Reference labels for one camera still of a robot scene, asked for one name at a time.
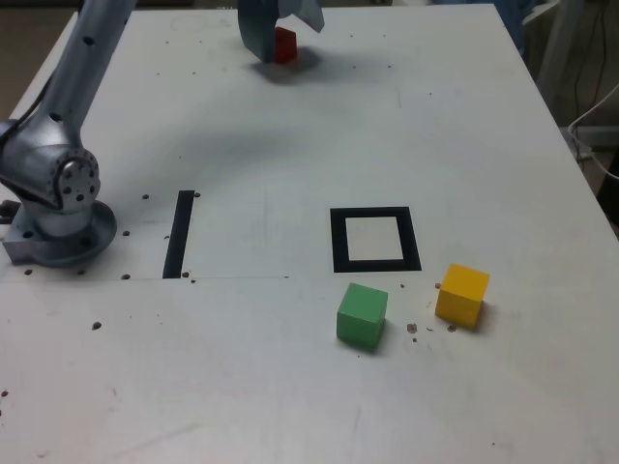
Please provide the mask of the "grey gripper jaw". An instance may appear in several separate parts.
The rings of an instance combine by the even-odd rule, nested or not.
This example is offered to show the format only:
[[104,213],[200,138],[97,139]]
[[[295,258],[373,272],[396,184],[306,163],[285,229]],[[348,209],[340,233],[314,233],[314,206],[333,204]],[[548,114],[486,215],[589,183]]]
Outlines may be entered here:
[[318,0],[279,0],[279,17],[291,15],[302,20],[316,33],[324,28],[324,16]]

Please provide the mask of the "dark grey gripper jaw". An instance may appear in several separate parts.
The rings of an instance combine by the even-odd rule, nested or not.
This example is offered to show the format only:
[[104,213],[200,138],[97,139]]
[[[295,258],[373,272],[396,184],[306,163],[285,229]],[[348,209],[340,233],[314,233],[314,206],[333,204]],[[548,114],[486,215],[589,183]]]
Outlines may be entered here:
[[277,0],[239,0],[238,24],[241,38],[248,51],[262,63],[274,60],[276,23],[279,19]]

